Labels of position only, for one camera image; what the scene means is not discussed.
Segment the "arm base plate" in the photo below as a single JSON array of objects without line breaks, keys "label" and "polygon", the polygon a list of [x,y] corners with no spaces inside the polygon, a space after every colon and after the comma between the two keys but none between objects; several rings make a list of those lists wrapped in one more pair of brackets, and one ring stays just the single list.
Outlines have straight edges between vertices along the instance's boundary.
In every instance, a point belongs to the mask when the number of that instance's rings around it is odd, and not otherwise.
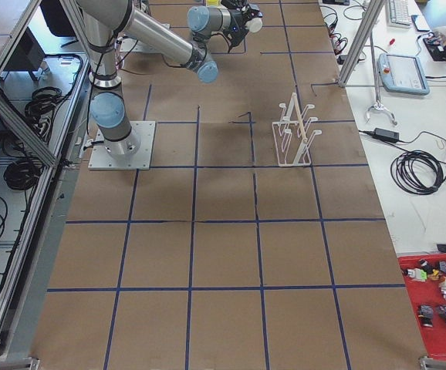
[{"label": "arm base plate", "polygon": [[130,135],[122,141],[105,140],[98,129],[90,155],[90,170],[149,170],[155,137],[155,121],[131,121]]}]

